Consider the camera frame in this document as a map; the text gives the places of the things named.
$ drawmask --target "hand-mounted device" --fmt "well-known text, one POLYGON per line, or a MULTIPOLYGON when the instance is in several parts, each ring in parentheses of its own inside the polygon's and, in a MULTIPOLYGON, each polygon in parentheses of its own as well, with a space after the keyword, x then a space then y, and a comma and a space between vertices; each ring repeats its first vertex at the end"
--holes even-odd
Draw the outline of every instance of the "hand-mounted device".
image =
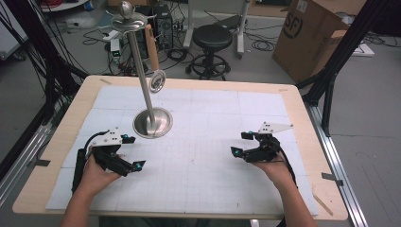
POLYGON ((257 140, 258 148, 244 150, 242 148, 231 147, 234 157, 242 158, 247 163, 269 162, 282 151, 280 142, 272 136, 274 132, 291 129, 292 125, 269 124, 264 122, 258 132, 242 132, 241 138, 246 140, 257 140))
POLYGON ((83 169, 91 154, 94 155, 95 161, 104 169, 109 169, 121 176, 126 177, 131 172, 141 171, 145 161, 133 162, 132 164, 121 159, 117 155, 117 151, 122 144, 133 144, 135 137, 129 137, 127 134, 121 135, 118 129, 111 131, 101 131, 89 138, 85 147, 78 150, 77 163, 74 172, 73 193, 79 186, 82 179, 83 169), (88 151, 89 143, 99 136, 91 145, 91 150, 88 151))

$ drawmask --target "round metal base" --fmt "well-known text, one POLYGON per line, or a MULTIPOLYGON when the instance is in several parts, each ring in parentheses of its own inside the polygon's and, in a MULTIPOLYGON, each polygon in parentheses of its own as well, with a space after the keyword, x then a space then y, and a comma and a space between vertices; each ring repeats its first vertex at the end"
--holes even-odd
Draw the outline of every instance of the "round metal base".
POLYGON ((133 119, 133 129, 139 136, 154 139, 164 136, 173 126, 173 117, 170 112, 162 108, 153 108, 154 123, 150 122, 148 110, 143 110, 133 119))

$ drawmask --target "black stool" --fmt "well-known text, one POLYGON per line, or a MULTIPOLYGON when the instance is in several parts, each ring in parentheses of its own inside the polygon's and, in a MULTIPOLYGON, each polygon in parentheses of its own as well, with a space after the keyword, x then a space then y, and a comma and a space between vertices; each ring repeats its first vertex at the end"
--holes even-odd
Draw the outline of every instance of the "black stool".
POLYGON ((189 74, 194 70, 200 79, 222 77, 225 81, 224 73, 230 72, 231 67, 226 60, 215 53, 230 46, 233 42, 231 32, 222 26, 200 26, 194 31, 192 40, 203 49, 204 54, 192 60, 185 68, 185 72, 189 74))

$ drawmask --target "vertical metal rod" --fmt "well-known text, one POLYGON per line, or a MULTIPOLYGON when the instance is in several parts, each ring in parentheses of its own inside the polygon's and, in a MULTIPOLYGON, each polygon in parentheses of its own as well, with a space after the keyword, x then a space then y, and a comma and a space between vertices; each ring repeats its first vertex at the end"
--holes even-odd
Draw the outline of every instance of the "vertical metal rod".
POLYGON ((188 29, 191 29, 191 30, 194 29, 193 19, 192 19, 192 10, 194 9, 193 1, 195 1, 195 0, 188 0, 188 29))
POLYGON ((247 20, 248 8, 250 7, 251 0, 245 0, 244 8, 242 9, 241 25, 239 26, 239 34, 244 34, 245 21, 247 20))
POLYGON ((138 42, 136 41, 135 31, 127 32, 127 37, 130 42, 131 53, 133 59, 135 60, 136 72, 138 73, 139 81, 141 82, 142 92, 144 93, 145 102, 147 104, 150 123, 154 123, 154 112, 151 105, 151 100, 149 96, 147 79, 145 78, 144 66, 142 65, 141 55, 139 53, 138 42))

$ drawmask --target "black wire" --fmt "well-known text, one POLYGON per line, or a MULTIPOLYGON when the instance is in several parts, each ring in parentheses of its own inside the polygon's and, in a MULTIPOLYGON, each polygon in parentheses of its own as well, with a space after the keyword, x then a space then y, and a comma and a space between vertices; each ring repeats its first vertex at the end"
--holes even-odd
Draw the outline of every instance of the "black wire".
POLYGON ((159 61, 159 63, 163 63, 163 62, 167 61, 167 59, 168 59, 168 56, 166 56, 166 58, 163 61, 159 61))
POLYGON ((188 51, 186 49, 170 49, 167 52, 167 57, 174 61, 183 61, 186 59, 186 54, 188 51))
POLYGON ((88 139, 88 141, 86 141, 85 146, 84 146, 83 148, 84 148, 85 150, 88 150, 89 143, 91 143, 91 141, 92 141, 95 137, 97 137, 97 136, 99 136, 99 135, 104 135, 104 134, 106 134, 107 132, 109 132, 109 131, 100 131, 100 132, 98 132, 98 133, 95 133, 94 135, 92 135, 92 136, 88 139))
POLYGON ((206 10, 204 10, 204 12, 206 12, 206 14, 208 14, 209 16, 215 18, 218 22, 220 21, 215 15, 210 14, 210 13, 207 12, 206 10))
POLYGON ((47 145, 49 142, 50 142, 50 140, 47 141, 47 142, 45 142, 44 144, 42 144, 41 147, 38 149, 38 151, 36 151, 36 160, 39 160, 39 159, 40 159, 40 158, 39 158, 39 153, 41 152, 41 150, 42 150, 44 147, 46 147, 46 145, 47 145))
POLYGON ((101 34, 105 35, 105 36, 109 35, 108 33, 102 32, 100 29, 95 29, 95 30, 92 30, 92 31, 88 31, 85 34, 83 34, 83 37, 85 37, 87 40, 83 41, 82 44, 84 44, 84 45, 92 45, 92 44, 97 44, 98 42, 107 43, 107 42, 105 42, 103 40, 99 40, 97 38, 88 36, 89 34, 92 34, 92 33, 97 32, 97 31, 100 32, 101 34))
POLYGON ((108 67, 109 67, 110 73, 112 74, 112 76, 115 76, 115 74, 114 74, 114 72, 112 70, 112 62, 113 62, 113 60, 110 59, 109 53, 107 54, 107 60, 109 62, 108 67))
POLYGON ((189 52, 188 51, 188 53, 187 54, 189 54, 191 57, 192 57, 192 59, 191 60, 189 60, 189 61, 182 61, 182 63, 190 63, 190 62, 192 62, 192 60, 194 60, 195 59, 195 56, 193 55, 193 54, 191 54, 191 52, 189 52))
POLYGON ((363 42, 360 43, 360 44, 357 46, 357 49, 356 49, 354 52, 362 53, 362 54, 365 53, 365 51, 362 49, 362 47, 360 47, 361 44, 363 44, 363 42))
MULTIPOLYGON (((38 56, 33 53, 30 48, 27 46, 27 43, 24 41, 24 39, 19 35, 19 33, 14 29, 12 24, 8 24, 5 21, 6 17, 3 15, 2 12, 0 12, 0 21, 3 23, 5 28, 11 33, 11 35, 16 39, 16 41, 23 47, 23 49, 26 51, 27 56, 32 62, 32 65, 35 69, 35 72, 37 73, 37 77, 42 76, 45 78, 45 73, 42 70, 42 68, 36 63, 38 60, 38 56)), ((42 84, 42 81, 39 79, 39 82, 41 84, 42 90, 44 91, 44 85, 42 84)))
POLYGON ((173 65, 171 65, 171 66, 168 66, 167 68, 164 68, 163 70, 170 69, 170 68, 172 68, 172 67, 176 66, 178 63, 180 63, 180 62, 179 62, 179 61, 177 61, 177 62, 175 62, 173 65))
POLYGON ((270 29, 274 27, 279 27, 279 26, 266 26, 266 27, 259 27, 259 28, 247 28, 247 30, 263 30, 263 29, 270 29))
POLYGON ((66 46, 66 44, 65 44, 65 41, 64 41, 64 39, 63 39, 63 37, 62 37, 62 35, 61 35, 61 32, 60 32, 60 30, 59 30, 59 27, 58 27, 58 25, 57 25, 56 20, 54 19, 54 23, 55 23, 56 29, 58 30, 58 34, 56 34, 56 33, 53 31, 53 29, 52 29, 52 27, 50 26, 50 24, 48 23, 47 19, 43 17, 44 14, 43 14, 43 12, 42 12, 42 9, 38 9, 37 7, 34 7, 34 6, 36 6, 36 5, 33 4, 31 1, 30 1, 30 5, 36 10, 36 12, 38 13, 38 15, 41 15, 41 16, 42 16, 43 21, 45 21, 45 22, 46 22, 46 25, 50 28, 50 31, 51 31, 52 34, 55 36, 55 39, 56 39, 57 43, 59 44, 59 47, 62 47, 62 48, 61 48, 61 52, 62 52, 62 54, 64 55, 64 58, 65 58, 66 60, 69 60, 68 63, 74 65, 74 64, 73 64, 73 60, 74 60, 74 62, 80 67, 80 69, 83 70, 83 72, 85 72, 86 74, 89 74, 88 71, 86 71, 85 68, 84 68, 84 67, 75 59, 75 57, 69 52, 69 50, 68 50, 68 48, 67 48, 67 46, 66 46))
POLYGON ((181 10, 180 4, 178 5, 178 10, 180 11, 181 15, 183 16, 183 20, 181 21, 181 24, 185 21, 186 17, 183 14, 183 11, 181 10))
POLYGON ((286 160, 286 166, 289 170, 289 173, 291 174, 292 180, 294 181, 295 185, 297 185, 297 181, 295 179, 295 173, 294 173, 294 170, 292 169, 291 164, 289 163, 288 157, 282 149, 281 149, 281 152, 283 153, 284 159, 286 160))
POLYGON ((383 45, 386 45, 389 47, 397 47, 397 48, 401 47, 401 45, 398 45, 398 41, 395 38, 395 36, 379 35, 374 32, 368 32, 368 34, 366 34, 365 38, 363 39, 363 43, 364 44, 377 44, 377 45, 383 44, 383 45), (386 41, 383 40, 382 37, 383 38, 384 37, 388 37, 388 38, 392 37, 394 39, 394 44, 386 43, 386 41))
POLYGON ((260 51, 272 51, 277 43, 277 38, 269 38, 262 35, 255 35, 248 32, 244 34, 252 40, 252 47, 260 51))

